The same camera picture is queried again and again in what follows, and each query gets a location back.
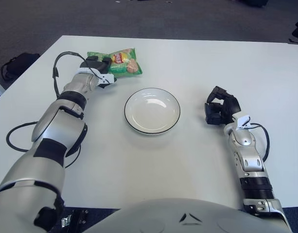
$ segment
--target green snack bag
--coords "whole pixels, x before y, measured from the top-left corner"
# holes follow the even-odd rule
[[[114,74],[114,77],[131,76],[142,74],[142,70],[137,63],[135,49],[126,49],[110,54],[100,52],[87,52],[87,56],[98,56],[101,61],[104,57],[112,59],[109,73]]]

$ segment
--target white table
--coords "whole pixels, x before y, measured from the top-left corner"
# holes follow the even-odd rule
[[[67,206],[122,208],[147,199],[193,198],[241,208],[223,127],[205,122],[204,102],[216,85],[268,129],[265,165],[276,197],[283,207],[298,206],[298,45],[280,43],[62,36],[0,97],[0,181],[22,154],[6,145],[7,132],[38,120],[55,100],[56,56],[132,47],[143,74],[119,78],[88,101],[88,133],[79,159],[66,171]],[[71,56],[58,62],[60,90],[80,63]],[[163,135],[139,134],[124,119],[128,97],[146,87],[170,91],[181,106],[179,122]],[[11,140],[28,148],[32,129],[15,132]],[[263,154],[263,132],[254,132]]]

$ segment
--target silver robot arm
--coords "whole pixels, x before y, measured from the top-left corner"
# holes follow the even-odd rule
[[[1,233],[47,232],[63,210],[64,158],[78,150],[86,135],[83,112],[88,96],[97,85],[115,82],[112,74],[85,64],[46,110],[34,128],[31,149],[0,184]]]
[[[214,98],[224,100],[223,105],[212,102]],[[249,115],[241,111],[237,99],[220,87],[213,89],[205,108],[208,124],[226,124],[224,133],[234,155],[236,171],[245,196],[243,204],[246,212],[272,222],[283,222],[290,229],[280,201],[274,198],[263,159],[256,149],[256,138],[250,132],[256,128],[255,125],[262,126],[251,125]]]

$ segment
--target plate rim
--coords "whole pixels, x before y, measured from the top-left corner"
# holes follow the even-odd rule
[[[178,106],[179,106],[179,115],[178,115],[178,118],[177,118],[176,122],[175,122],[170,128],[168,128],[168,129],[166,129],[166,130],[164,130],[164,131],[158,132],[158,133],[147,133],[147,132],[144,132],[144,131],[141,131],[141,130],[136,129],[134,126],[132,126],[132,125],[129,123],[129,121],[128,121],[127,117],[126,117],[126,105],[127,105],[128,101],[129,101],[129,99],[130,99],[134,94],[136,94],[137,92],[140,92],[140,91],[142,91],[142,90],[145,90],[145,89],[158,89],[158,90],[166,91],[166,90],[164,90],[164,89],[162,89],[162,88],[157,88],[157,87],[146,87],[146,88],[140,89],[140,90],[134,92],[133,94],[131,94],[130,97],[126,100],[126,103],[125,103],[125,106],[124,106],[124,116],[125,116],[125,119],[126,119],[127,123],[128,123],[134,130],[137,130],[138,132],[140,132],[140,133],[144,133],[144,134],[154,135],[154,134],[160,134],[160,133],[164,133],[164,132],[166,132],[166,131],[169,131],[173,126],[175,126],[175,125],[177,124],[177,122],[179,121],[180,115],[181,115],[181,108],[180,108],[179,101],[178,101],[178,100],[176,99],[176,97],[175,97],[172,93],[170,93],[169,91],[166,91],[166,92],[169,93],[172,97],[174,97],[174,99],[176,100],[176,102],[177,102],[177,104],[178,104]]]

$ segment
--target black wire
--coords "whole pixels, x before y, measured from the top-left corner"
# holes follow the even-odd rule
[[[68,52],[62,52],[61,54],[59,54],[56,59],[55,59],[55,62],[53,64],[53,87],[55,89],[55,93],[56,93],[56,96],[57,98],[59,97],[59,90],[58,90],[58,85],[57,85],[57,80],[56,80],[56,77],[58,77],[58,69],[57,69],[57,62],[58,60],[64,56],[64,55],[72,55],[72,56],[77,56],[77,57],[80,57],[86,64],[86,66],[90,69],[90,71],[98,78],[98,79],[101,79],[100,77],[98,77],[98,75],[91,69],[91,67],[88,65],[86,59],[84,57],[82,57],[80,54],[76,53],[76,52],[71,52],[71,51],[68,51]]]
[[[14,127],[13,129],[11,129],[11,130],[8,132],[8,134],[6,135],[6,143],[7,143],[7,145],[8,145],[10,148],[14,149],[14,150],[17,150],[17,151],[20,151],[20,152],[27,152],[28,150],[26,150],[26,149],[21,149],[21,148],[18,148],[18,147],[16,147],[16,146],[14,146],[14,145],[11,143],[11,141],[10,141],[9,138],[10,138],[11,134],[12,134],[15,130],[20,129],[20,128],[22,128],[22,127],[29,126],[29,125],[35,125],[35,124],[37,124],[37,123],[38,123],[38,121],[28,122],[28,123],[24,123],[24,124],[22,124],[22,125],[18,125],[18,126],[16,126],[16,127]],[[79,151],[79,152],[78,152],[76,158],[75,158],[69,165],[65,166],[65,168],[70,167],[70,166],[77,160],[77,158],[79,157],[80,152],[81,152],[81,145],[80,145],[78,151]]]
[[[75,159],[69,165],[65,166],[65,168],[70,167],[77,160],[77,158],[80,156],[80,153],[81,153],[81,145],[79,147],[79,152],[77,153],[77,156],[75,157]]]
[[[269,156],[269,152],[270,152],[270,137],[269,137],[269,133],[267,132],[266,128],[263,127],[261,124],[258,123],[251,123],[251,125],[257,125],[256,127],[252,127],[252,128],[246,128],[248,130],[251,129],[255,129],[255,128],[259,128],[261,127],[264,131],[265,137],[266,137],[266,149],[265,149],[265,154],[264,157],[262,158],[263,162],[265,162]]]
[[[248,121],[246,121],[242,126],[248,124],[249,122],[250,122],[250,117],[249,117]]]
[[[29,123],[25,123],[25,124],[22,124],[22,125],[18,125],[18,126],[16,126],[16,127],[14,127],[13,129],[11,129],[11,130],[8,132],[8,134],[6,135],[6,143],[7,143],[7,145],[9,145],[9,146],[10,146],[11,148],[13,148],[14,150],[18,150],[18,151],[20,151],[20,152],[27,152],[28,150],[25,150],[25,149],[21,149],[21,148],[15,147],[15,146],[11,143],[11,141],[9,140],[9,138],[10,138],[11,134],[12,134],[15,130],[20,129],[20,128],[22,128],[22,127],[29,126],[29,125],[35,125],[35,124],[37,124],[37,121],[29,122]]]

